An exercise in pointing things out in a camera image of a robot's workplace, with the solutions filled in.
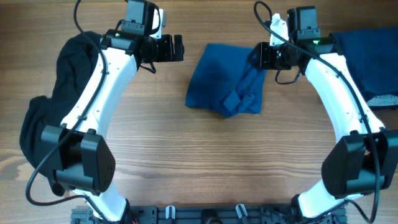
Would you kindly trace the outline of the blue t-shirt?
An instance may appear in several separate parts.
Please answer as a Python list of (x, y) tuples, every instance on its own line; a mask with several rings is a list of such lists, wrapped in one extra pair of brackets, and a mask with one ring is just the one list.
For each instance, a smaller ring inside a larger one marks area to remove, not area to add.
[(190, 80), (185, 106), (213, 110), (226, 118), (259, 114), (266, 72), (248, 62), (252, 48), (210, 43)]

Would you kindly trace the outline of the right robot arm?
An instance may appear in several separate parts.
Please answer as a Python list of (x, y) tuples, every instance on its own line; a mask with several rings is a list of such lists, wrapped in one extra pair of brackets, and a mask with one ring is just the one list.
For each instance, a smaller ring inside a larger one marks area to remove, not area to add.
[(338, 41), (323, 37), (313, 6), (289, 9), (287, 19), (270, 14), (260, 20), (270, 40), (256, 45), (248, 61), (261, 70), (298, 67), (316, 89), (329, 115), (336, 145), (322, 164), (321, 179), (296, 195), (289, 223), (316, 223), (365, 195), (373, 196), (373, 223), (380, 193), (389, 188), (397, 167), (397, 131), (388, 131), (355, 85)]

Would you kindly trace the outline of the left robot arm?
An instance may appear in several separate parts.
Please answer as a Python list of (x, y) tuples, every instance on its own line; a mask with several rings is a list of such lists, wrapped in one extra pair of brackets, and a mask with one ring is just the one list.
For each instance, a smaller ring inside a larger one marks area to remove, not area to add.
[(93, 41), (98, 61), (85, 89), (58, 126), (44, 128), (51, 146), (39, 164), (56, 185), (91, 207), (98, 223), (134, 223), (129, 202), (113, 184), (116, 161), (106, 143), (111, 117), (139, 69), (155, 73), (157, 62), (183, 60), (181, 35), (163, 34), (165, 12), (149, 1), (129, 1), (115, 29)]

